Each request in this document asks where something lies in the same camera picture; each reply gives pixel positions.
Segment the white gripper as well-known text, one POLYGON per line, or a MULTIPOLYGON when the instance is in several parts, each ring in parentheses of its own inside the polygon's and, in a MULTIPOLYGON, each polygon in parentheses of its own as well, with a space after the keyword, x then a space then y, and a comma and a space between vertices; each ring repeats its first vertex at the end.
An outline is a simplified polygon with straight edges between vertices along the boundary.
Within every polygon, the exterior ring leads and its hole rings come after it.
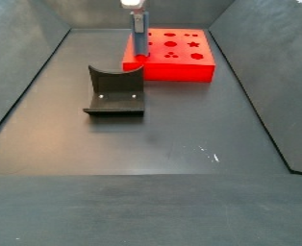
MULTIPOLYGON (((147 0, 120 0, 121 6, 128 10, 137 10, 144 7, 147 0)), ((145 31, 145 13, 132 12, 133 32, 141 34, 145 31)))

